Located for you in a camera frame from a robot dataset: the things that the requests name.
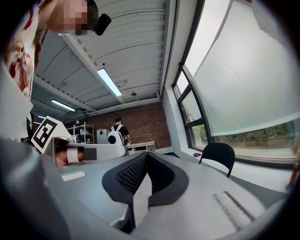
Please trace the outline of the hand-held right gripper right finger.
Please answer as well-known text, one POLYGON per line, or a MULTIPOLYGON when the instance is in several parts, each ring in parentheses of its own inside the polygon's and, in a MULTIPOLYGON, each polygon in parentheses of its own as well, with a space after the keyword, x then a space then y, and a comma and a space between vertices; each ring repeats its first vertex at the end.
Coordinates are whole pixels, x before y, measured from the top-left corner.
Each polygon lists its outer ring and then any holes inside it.
POLYGON ((209 166, 157 154, 188 176, 184 193, 172 204, 152 206, 132 232, 141 240, 253 240, 283 206, 269 208, 245 188, 209 166))

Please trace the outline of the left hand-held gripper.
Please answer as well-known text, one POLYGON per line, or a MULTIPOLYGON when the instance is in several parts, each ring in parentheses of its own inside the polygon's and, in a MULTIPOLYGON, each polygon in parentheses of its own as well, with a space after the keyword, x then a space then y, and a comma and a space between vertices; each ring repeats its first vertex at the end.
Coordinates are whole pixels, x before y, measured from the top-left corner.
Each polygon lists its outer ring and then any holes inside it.
MULTIPOLYGON (((41 153, 50 153, 56 164, 56 152, 70 148, 68 143, 75 143, 75 139, 67 131, 62 122, 47 116, 39 125, 31 139, 33 146, 41 153)), ((123 145, 118 144, 85 144, 83 148, 84 161, 107 161, 126 156, 123 145)))

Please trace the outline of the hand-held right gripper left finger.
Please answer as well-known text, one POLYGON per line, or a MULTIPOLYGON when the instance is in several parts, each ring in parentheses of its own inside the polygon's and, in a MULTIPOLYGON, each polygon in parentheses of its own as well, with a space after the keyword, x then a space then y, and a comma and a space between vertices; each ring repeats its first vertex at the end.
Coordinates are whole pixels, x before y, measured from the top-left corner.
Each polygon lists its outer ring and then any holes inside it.
POLYGON ((59 205, 131 233, 136 228, 134 195, 147 174, 147 157, 147 153, 133 154, 60 169, 44 157, 42 166, 59 205))

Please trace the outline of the person's left hand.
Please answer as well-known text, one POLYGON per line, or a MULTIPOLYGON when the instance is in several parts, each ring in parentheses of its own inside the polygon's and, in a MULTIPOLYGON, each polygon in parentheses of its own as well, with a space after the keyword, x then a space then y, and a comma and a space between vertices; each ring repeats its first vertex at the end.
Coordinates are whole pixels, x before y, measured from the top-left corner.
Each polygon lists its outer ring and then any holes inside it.
POLYGON ((56 152, 56 166, 62 168, 69 164, 77 164, 84 161, 84 151, 78 147, 70 147, 56 152))

